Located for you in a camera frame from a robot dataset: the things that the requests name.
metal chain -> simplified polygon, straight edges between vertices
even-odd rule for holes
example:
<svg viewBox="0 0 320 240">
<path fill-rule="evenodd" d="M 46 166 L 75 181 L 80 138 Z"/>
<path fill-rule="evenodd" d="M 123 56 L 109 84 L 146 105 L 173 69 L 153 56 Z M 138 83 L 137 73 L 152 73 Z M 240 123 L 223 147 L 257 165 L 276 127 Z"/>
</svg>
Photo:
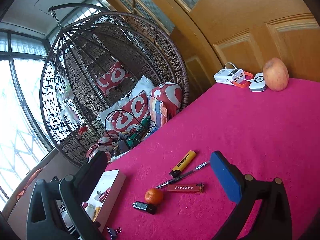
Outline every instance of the metal chain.
<svg viewBox="0 0 320 240">
<path fill-rule="evenodd" d="M 57 24 L 58 24 L 59 28 L 60 28 L 60 29 L 62 29 L 61 23 L 60 23 L 59 19 L 57 18 L 57 16 L 56 16 L 56 12 L 55 12 L 54 10 L 52 10 L 52 11 L 51 11 L 51 15 L 52 15 L 52 16 L 53 16 L 53 18 L 56 20 L 56 22 L 57 22 Z"/>
</svg>

yellow lighter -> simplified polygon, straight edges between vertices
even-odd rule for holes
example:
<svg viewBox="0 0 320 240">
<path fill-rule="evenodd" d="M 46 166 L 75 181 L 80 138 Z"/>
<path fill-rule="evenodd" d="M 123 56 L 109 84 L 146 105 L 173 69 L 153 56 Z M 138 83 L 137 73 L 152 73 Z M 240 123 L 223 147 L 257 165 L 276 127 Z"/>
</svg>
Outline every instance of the yellow lighter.
<svg viewBox="0 0 320 240">
<path fill-rule="evenodd" d="M 169 172 L 172 177 L 177 177 L 184 170 L 185 167 L 196 157 L 196 153 L 194 151 L 188 151 L 188 153 L 182 158 L 181 161 Z"/>
</svg>

orange cloth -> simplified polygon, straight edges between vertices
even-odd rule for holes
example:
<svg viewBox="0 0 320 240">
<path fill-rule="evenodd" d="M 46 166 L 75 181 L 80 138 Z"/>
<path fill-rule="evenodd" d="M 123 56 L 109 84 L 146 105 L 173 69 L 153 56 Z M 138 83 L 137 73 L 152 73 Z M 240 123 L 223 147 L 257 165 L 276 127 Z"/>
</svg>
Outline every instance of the orange cloth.
<svg viewBox="0 0 320 240">
<path fill-rule="evenodd" d="M 17 196 L 17 201 L 23 196 L 23 194 L 25 193 L 25 191 L 27 190 L 27 188 L 30 186 L 30 184 L 33 182 L 33 180 L 39 175 L 39 173 L 43 170 L 43 168 L 37 170 L 34 174 L 32 174 L 32 176 L 30 177 L 30 179 L 28 179 L 24 189 L 18 194 Z"/>
</svg>

blue sponge pad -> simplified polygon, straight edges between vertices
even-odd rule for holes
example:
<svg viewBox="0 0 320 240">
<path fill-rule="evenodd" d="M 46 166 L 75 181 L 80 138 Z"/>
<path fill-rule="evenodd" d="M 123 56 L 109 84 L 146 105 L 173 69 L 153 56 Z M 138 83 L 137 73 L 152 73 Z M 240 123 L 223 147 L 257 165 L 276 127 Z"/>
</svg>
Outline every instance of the blue sponge pad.
<svg viewBox="0 0 320 240">
<path fill-rule="evenodd" d="M 229 200 L 238 204 L 242 197 L 241 186 L 216 152 L 211 154 L 210 165 Z"/>
</svg>

pink tablecloth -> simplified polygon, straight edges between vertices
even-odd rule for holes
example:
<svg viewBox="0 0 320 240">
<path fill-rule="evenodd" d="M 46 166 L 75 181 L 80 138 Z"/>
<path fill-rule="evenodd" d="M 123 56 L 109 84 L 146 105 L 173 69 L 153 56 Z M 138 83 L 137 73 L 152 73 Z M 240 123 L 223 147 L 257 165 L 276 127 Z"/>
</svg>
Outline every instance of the pink tablecloth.
<svg viewBox="0 0 320 240">
<path fill-rule="evenodd" d="M 186 171 L 220 150 L 230 163 L 258 180 L 280 177 L 285 185 L 293 239 L 320 207 L 320 83 L 290 79 L 282 92 L 250 92 L 215 84 L 150 138 L 107 167 L 127 179 L 109 217 L 125 239 L 211 239 L 230 215 L 230 202 L 212 169 L 183 183 L 204 183 L 202 194 L 165 192 L 156 215 L 132 208 L 145 192 L 171 177 L 188 152 L 197 152 Z M 255 212 L 241 235 L 250 229 Z"/>
</svg>

